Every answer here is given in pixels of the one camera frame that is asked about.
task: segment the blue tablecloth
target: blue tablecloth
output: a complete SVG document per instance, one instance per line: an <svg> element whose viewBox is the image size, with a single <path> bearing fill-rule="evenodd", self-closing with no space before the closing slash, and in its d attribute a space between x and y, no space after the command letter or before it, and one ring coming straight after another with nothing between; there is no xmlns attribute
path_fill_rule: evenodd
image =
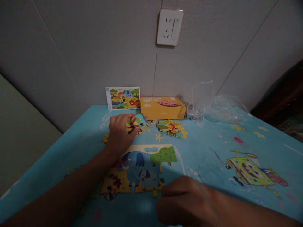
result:
<svg viewBox="0 0 303 227"><path fill-rule="evenodd" d="M71 169L87 163L104 147L113 115L91 106L0 199L0 223L62 181ZM178 162L162 163L165 184L181 175L244 198L303 222L303 144L252 117L241 125L178 120L187 138L169 137L155 125L134 144L172 144ZM156 134L163 140L156 140ZM75 226L159 226L152 191L119 193L109 201L100 195L86 203Z"/></svg>

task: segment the spongebob print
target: spongebob print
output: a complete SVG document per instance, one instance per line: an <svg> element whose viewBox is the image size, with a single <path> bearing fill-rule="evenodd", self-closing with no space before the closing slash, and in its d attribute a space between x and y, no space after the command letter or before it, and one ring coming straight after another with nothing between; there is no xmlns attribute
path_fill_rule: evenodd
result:
<svg viewBox="0 0 303 227"><path fill-rule="evenodd" d="M283 178L278 176L272 169L257 167L257 165L259 165L257 156L239 151L231 152L235 152L237 157L227 159L227 162L224 163L227 169L231 169L232 167L235 169L237 177L234 176L234 180L238 182L239 185L264 186L267 190L273 192L279 199L282 199L278 192L270 189L269 186L274 185L275 183L282 186L288 186L288 183ZM239 154L244 154L246 157L240 157Z"/></svg>

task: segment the clear plastic wrap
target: clear plastic wrap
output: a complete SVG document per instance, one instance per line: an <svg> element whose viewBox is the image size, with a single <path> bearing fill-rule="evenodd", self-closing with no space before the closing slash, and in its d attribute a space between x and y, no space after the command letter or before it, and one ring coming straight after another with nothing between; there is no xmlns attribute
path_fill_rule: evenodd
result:
<svg viewBox="0 0 303 227"><path fill-rule="evenodd" d="M251 119L251 114L236 96L215 96L204 117L226 123L240 124Z"/></svg>
<svg viewBox="0 0 303 227"><path fill-rule="evenodd" d="M201 81L192 89L192 97L189 103L184 102L186 108L185 117L188 120L202 120L205 112L210 108L214 98L213 82Z"/></svg>
<svg viewBox="0 0 303 227"><path fill-rule="evenodd" d="M185 117L197 120L203 127L203 118L210 121L221 121L232 124L251 119L251 114L236 96L214 95L213 82L202 81L192 89L191 102L184 104L187 107Z"/></svg>

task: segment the yellow puzzle box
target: yellow puzzle box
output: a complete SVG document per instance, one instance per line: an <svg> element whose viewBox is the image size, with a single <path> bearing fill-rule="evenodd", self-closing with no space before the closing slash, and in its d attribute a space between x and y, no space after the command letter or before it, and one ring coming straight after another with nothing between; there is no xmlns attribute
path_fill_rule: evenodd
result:
<svg viewBox="0 0 303 227"><path fill-rule="evenodd" d="M141 97L140 106L147 120L183 119L186 111L177 97Z"/></svg>

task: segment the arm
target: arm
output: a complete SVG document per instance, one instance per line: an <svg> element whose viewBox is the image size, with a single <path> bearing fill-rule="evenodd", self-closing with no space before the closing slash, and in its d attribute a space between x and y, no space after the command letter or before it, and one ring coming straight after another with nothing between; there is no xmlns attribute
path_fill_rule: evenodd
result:
<svg viewBox="0 0 303 227"><path fill-rule="evenodd" d="M71 225L106 171L132 144L138 129L127 134L125 126L127 119L133 116L135 114L111 117L109 139L102 152L1 226Z"/></svg>
<svg viewBox="0 0 303 227"><path fill-rule="evenodd" d="M276 211L238 200L182 176L166 185L157 203L159 220L183 226L299 226Z"/></svg>

